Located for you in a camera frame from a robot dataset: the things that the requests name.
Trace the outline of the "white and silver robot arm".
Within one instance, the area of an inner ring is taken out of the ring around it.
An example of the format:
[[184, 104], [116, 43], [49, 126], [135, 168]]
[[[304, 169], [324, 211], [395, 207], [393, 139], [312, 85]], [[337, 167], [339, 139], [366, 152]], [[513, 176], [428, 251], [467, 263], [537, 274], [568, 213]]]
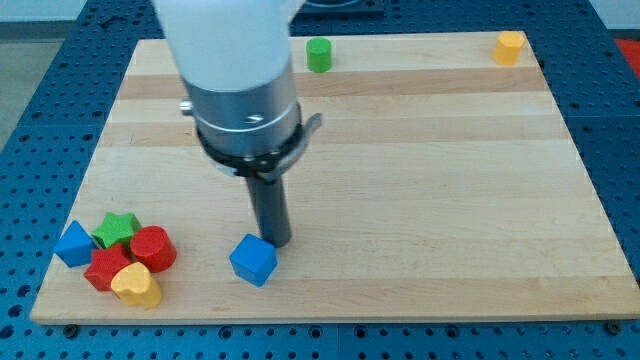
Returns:
[[299, 1], [154, 0], [203, 150], [246, 180], [262, 238], [292, 237], [282, 177], [322, 123], [302, 118], [289, 39]]

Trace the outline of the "black clamp ring with lever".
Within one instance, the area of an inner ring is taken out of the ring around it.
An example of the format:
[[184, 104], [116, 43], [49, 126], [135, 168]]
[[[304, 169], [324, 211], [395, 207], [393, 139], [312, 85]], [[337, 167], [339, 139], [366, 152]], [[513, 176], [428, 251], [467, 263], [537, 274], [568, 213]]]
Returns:
[[198, 140], [214, 167], [228, 176], [255, 177], [267, 182], [275, 181], [287, 172], [305, 153], [314, 132], [321, 127], [323, 116], [316, 113], [303, 125], [298, 124], [293, 135], [262, 155], [232, 156], [216, 150], [212, 142], [197, 130]]

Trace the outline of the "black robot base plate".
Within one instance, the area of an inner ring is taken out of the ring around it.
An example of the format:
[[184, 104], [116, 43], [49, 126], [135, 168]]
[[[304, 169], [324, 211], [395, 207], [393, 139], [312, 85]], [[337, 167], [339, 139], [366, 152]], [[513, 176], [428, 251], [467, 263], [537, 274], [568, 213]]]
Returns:
[[385, 12], [384, 0], [307, 0], [300, 15], [380, 15]]

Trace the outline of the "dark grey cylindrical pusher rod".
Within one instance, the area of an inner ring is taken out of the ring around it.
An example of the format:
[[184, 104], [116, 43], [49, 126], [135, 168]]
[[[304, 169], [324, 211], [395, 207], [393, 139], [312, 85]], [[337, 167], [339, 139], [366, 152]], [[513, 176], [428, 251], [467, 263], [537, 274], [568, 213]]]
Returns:
[[249, 177], [246, 184], [262, 239], [276, 248], [284, 247], [292, 231], [282, 178], [266, 181]]

